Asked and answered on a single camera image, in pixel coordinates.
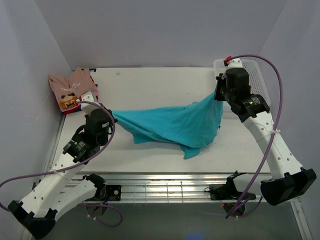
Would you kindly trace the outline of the teal t-shirt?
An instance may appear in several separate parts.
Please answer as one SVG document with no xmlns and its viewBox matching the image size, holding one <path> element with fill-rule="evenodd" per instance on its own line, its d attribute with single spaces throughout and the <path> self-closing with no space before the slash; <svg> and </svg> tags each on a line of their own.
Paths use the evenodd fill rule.
<svg viewBox="0 0 320 240">
<path fill-rule="evenodd" d="M 117 123 L 133 136 L 135 144 L 160 142 L 176 144 L 184 159 L 200 154 L 218 134 L 223 116 L 223 103 L 214 93 L 189 105 L 140 110 L 117 110 Z"/>
</svg>

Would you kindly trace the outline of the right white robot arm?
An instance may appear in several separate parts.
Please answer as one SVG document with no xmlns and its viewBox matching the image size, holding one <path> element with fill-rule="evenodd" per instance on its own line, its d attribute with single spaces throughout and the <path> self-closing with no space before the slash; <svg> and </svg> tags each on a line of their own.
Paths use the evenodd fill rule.
<svg viewBox="0 0 320 240">
<path fill-rule="evenodd" d="M 216 80 L 215 100 L 227 102 L 249 130 L 272 176 L 263 180 L 257 175 L 236 171 L 222 187 L 226 194 L 232 199 L 246 193 L 260 195 L 272 206 L 303 195 L 317 175 L 294 157 L 273 122 L 267 102 L 251 92 L 248 72 L 243 67 L 231 67 Z"/>
</svg>

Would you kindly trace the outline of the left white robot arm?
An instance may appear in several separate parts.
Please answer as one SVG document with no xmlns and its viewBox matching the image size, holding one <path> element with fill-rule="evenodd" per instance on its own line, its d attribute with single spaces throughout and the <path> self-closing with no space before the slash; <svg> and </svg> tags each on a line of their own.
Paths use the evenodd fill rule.
<svg viewBox="0 0 320 240">
<path fill-rule="evenodd" d="M 22 200 L 13 200 L 8 210 L 37 240 L 54 228 L 58 219 L 85 200 L 100 200 L 106 195 L 105 180 L 93 173 L 84 176 L 70 192 L 61 193 L 71 179 L 103 146 L 109 144 L 113 118 L 110 112 L 94 109 L 80 126 L 40 183 Z"/>
</svg>

